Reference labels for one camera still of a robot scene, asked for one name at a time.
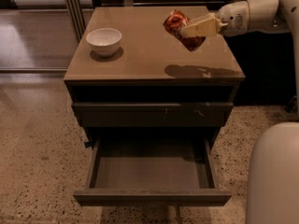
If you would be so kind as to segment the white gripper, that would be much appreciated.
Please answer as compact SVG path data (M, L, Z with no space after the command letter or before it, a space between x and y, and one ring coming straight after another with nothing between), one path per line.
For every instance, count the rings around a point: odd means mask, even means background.
M216 17L214 13L208 13L194 18L191 24L181 28L181 36L243 35L249 27L249 5L246 1L225 5L216 12Z

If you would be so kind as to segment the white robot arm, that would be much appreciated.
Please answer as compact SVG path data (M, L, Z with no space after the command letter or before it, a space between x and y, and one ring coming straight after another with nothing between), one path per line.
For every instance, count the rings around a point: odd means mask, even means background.
M192 20L186 38L248 32L292 34L296 92L299 94L299 0L247 0ZM299 224L299 123L268 128L251 152L246 224Z

